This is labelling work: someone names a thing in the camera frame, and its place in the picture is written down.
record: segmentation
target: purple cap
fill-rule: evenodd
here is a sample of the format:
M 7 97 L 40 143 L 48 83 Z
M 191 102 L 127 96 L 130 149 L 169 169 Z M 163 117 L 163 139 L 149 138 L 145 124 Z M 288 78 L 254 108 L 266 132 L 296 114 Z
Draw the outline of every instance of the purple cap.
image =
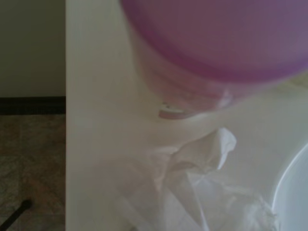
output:
M 229 82 L 308 68 L 307 0 L 121 0 L 134 29 L 170 62 Z

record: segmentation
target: white tissue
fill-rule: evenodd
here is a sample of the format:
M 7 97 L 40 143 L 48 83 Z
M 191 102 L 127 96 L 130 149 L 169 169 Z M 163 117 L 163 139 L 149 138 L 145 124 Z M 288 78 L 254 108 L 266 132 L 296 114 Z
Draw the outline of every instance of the white tissue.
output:
M 221 128 L 180 149 L 114 161 L 108 187 L 119 213 L 138 231 L 277 231 L 261 197 L 206 175 L 222 168 L 235 145 Z

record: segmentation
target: dark baseboard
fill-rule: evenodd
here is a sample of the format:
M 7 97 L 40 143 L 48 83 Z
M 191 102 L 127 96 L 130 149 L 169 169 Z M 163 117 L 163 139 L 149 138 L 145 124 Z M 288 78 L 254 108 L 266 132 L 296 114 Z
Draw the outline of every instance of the dark baseboard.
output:
M 0 115 L 54 115 L 66 113 L 64 97 L 0 98 Z

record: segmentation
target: white wall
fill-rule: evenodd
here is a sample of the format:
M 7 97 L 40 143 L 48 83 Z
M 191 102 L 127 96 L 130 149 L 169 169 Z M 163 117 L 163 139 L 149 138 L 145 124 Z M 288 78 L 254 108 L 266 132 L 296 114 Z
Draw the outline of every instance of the white wall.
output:
M 65 95 L 65 0 L 0 0 L 0 97 Z

